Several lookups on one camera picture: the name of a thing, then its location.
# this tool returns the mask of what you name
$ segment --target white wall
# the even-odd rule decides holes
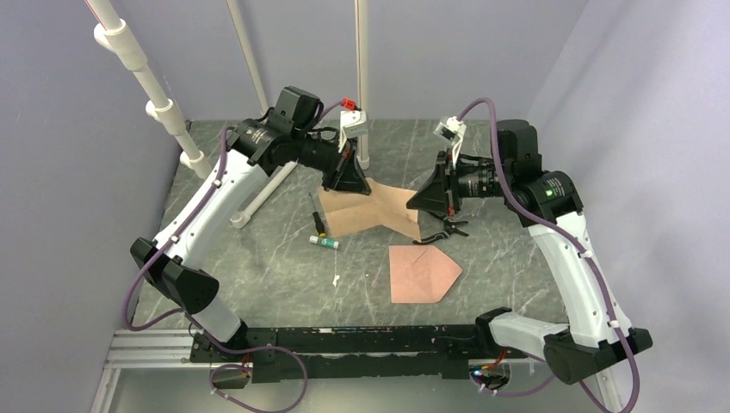
[[[730,411],[727,6],[591,0],[529,113],[546,167],[578,184],[623,309],[653,335],[637,412]]]
[[[0,12],[0,410],[85,412],[175,140],[81,1]]]
[[[188,119],[258,113],[226,2],[115,0]],[[356,99],[352,0],[239,0],[269,104],[283,86]],[[371,0],[372,117],[439,118],[489,91],[524,117],[586,0]],[[474,118],[485,118],[475,112]]]

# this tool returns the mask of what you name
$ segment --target pink envelope-shaped paper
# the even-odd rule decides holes
[[[388,253],[395,304],[437,303],[461,274],[461,267],[433,245],[392,245]]]

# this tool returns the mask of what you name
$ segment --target black pliers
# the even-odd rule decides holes
[[[433,216],[436,219],[440,219],[443,222],[443,231],[438,232],[430,237],[426,237],[422,239],[421,241],[413,241],[416,245],[428,245],[430,243],[434,243],[438,241],[439,239],[446,239],[448,237],[451,237],[454,234],[459,234],[462,237],[468,237],[469,234],[465,233],[464,231],[460,230],[460,226],[464,226],[468,224],[468,221],[452,221],[449,219],[449,216],[445,213],[429,213],[431,216]]]

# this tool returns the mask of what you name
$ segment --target marble table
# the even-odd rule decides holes
[[[442,148],[432,134],[437,120],[371,122],[366,176],[418,189]],[[197,121],[190,131],[212,163],[221,125]],[[486,122],[470,122],[462,152],[488,155],[488,134]],[[479,314],[502,305],[528,317],[566,321],[541,252],[501,200],[466,200],[458,219],[469,221],[463,230],[470,237],[436,243],[463,268],[441,302],[392,304],[387,246],[411,240],[376,227],[339,238],[337,252],[310,244],[315,232],[307,193],[316,197],[320,181],[318,171],[298,166],[245,228],[224,227],[210,246],[203,269],[220,280],[222,298],[249,326],[471,324]],[[200,184],[191,170],[178,167],[161,226],[175,218]],[[426,213],[419,214],[419,224],[422,237],[441,230],[441,223]],[[336,274],[340,278],[334,287]],[[135,323],[173,306],[145,284]],[[182,316],[174,316],[155,328],[187,326]]]

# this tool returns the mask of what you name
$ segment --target paper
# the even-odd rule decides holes
[[[437,303],[461,274],[461,267],[433,245],[392,245],[388,255],[394,304]]]
[[[405,207],[416,191],[388,187],[366,178],[372,189],[370,195],[319,189],[319,201],[325,211],[327,226],[333,237],[352,234],[383,225],[417,241],[418,211]]]

